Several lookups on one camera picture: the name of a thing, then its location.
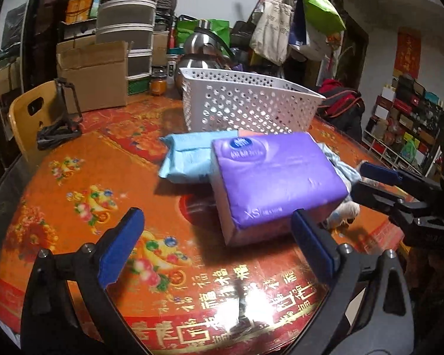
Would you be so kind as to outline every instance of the perforated basket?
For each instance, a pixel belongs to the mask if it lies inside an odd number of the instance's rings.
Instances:
[[[254,73],[181,68],[190,132],[245,129],[306,131],[324,98],[301,85]]]

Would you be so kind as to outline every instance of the blue oval logo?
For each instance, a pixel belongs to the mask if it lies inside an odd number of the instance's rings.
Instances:
[[[232,148],[244,148],[244,147],[248,147],[249,145],[252,145],[252,141],[249,138],[244,138],[244,137],[237,137],[234,138],[231,142],[230,142],[230,146]]]

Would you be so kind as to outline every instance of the chair backrest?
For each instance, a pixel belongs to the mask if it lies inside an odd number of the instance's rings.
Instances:
[[[38,150],[36,134],[41,128],[55,123],[65,110],[54,81],[25,92],[10,105],[8,117],[13,135],[21,153],[30,164],[39,164],[46,154],[46,151]]]

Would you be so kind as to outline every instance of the round table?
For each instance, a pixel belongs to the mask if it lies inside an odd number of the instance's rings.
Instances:
[[[1,320],[20,331],[39,247],[74,252],[138,207],[145,231],[107,290],[152,352],[263,353],[301,333],[326,289],[293,239],[228,248],[211,187],[159,179],[166,154],[159,137],[186,129],[181,101],[145,96],[85,113],[82,128],[82,137],[44,159],[8,227],[0,256]],[[354,167],[374,162],[328,124],[314,120],[309,132]],[[362,207],[354,224],[333,236],[373,253],[395,249],[403,234],[386,216]],[[83,330],[98,338],[77,285],[70,282],[70,289]]]

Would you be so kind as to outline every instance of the stainless steel kettle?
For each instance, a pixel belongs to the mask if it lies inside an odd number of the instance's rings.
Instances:
[[[185,55],[176,65],[175,83],[182,93],[183,75],[180,68],[224,69],[230,68],[234,55],[230,48],[215,33],[211,32],[211,23],[200,20],[194,33],[184,43]],[[223,56],[221,47],[228,53],[228,59]]]

